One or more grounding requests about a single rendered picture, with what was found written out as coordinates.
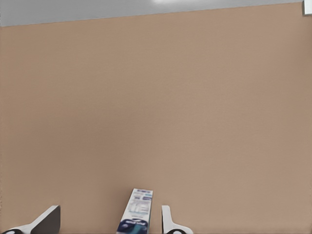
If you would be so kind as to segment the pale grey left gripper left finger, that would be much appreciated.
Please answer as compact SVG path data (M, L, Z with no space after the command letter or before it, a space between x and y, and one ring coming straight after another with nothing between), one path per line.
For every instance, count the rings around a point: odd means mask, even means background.
M59 234L60 205L53 205L33 222L13 227L2 234Z

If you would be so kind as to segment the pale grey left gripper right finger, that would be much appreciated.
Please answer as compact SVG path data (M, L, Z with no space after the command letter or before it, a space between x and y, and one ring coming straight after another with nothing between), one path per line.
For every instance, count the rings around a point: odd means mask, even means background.
M176 224L172 220L171 210L168 205L162 205L162 234L194 234L186 227Z

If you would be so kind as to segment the white and blue printed box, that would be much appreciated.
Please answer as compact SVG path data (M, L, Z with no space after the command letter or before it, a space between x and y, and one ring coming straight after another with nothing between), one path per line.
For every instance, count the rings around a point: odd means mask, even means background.
M153 191L134 188L116 234L149 234Z

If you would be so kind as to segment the silver frame post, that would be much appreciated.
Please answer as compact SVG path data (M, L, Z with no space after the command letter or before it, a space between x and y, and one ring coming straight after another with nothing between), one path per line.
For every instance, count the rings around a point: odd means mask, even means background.
M312 0L303 0L302 1L302 15L303 16L312 16Z

